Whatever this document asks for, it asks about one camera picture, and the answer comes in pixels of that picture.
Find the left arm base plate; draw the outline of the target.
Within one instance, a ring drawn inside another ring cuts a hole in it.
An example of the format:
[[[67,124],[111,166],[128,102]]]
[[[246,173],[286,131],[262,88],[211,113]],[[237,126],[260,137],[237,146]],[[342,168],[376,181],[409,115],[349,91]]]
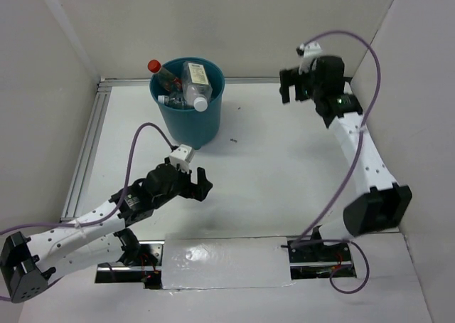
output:
[[[121,262],[99,264],[95,284],[140,284],[144,289],[161,290],[161,266],[164,240],[141,240],[141,252],[137,259],[124,265]]]

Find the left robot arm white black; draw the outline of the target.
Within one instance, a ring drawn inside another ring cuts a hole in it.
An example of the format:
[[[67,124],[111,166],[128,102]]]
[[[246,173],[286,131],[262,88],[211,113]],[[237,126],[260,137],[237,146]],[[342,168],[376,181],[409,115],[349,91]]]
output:
[[[189,171],[167,159],[146,177],[73,221],[30,236],[21,231],[12,233],[1,251],[7,300],[25,302],[62,277],[91,265],[133,265],[140,257],[141,245],[132,225],[177,196],[204,201],[212,187],[205,169],[197,169],[197,182],[193,183]]]

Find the red cap red label bottle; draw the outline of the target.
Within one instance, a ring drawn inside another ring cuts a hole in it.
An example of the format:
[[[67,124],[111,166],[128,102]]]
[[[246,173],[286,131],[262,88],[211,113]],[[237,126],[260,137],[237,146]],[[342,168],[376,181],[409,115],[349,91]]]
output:
[[[172,72],[167,70],[162,64],[153,59],[148,62],[147,68],[154,77],[157,78],[160,86],[168,92],[181,92],[181,80]]]

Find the large clear square bottle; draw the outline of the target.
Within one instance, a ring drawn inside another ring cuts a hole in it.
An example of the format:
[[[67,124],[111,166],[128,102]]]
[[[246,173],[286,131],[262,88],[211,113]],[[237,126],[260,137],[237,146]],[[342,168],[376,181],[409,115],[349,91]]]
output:
[[[198,112],[208,109],[213,88],[204,65],[186,61],[182,71],[183,96],[187,106]]]

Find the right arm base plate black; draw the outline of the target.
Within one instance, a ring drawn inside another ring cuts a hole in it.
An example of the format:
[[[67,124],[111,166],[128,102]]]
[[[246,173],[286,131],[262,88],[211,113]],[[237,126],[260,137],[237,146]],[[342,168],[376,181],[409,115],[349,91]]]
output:
[[[292,280],[306,280],[334,277],[355,277],[355,268],[347,244],[305,245],[291,248],[288,240],[281,248],[289,255],[290,275]]]

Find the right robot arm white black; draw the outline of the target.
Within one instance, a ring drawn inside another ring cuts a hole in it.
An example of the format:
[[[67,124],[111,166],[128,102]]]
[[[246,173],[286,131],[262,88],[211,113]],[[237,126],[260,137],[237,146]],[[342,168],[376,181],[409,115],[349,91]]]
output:
[[[311,241],[310,251],[317,260],[327,260],[335,244],[360,235],[393,229],[401,224],[412,199],[407,185],[398,184],[389,172],[363,124],[364,111],[344,76],[344,62],[333,55],[314,58],[309,70],[283,69],[279,73],[282,102],[290,101],[294,88],[296,100],[312,100],[341,145],[348,163],[348,178],[355,184],[356,199],[340,218],[314,223],[298,241]]]

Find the clear bottle front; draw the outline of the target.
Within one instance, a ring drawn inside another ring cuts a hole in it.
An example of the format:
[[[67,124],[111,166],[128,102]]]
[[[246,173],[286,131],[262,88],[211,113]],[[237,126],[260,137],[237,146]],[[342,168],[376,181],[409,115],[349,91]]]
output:
[[[189,108],[182,92],[171,92],[168,95],[158,95],[157,100],[162,105],[173,109],[187,110]]]

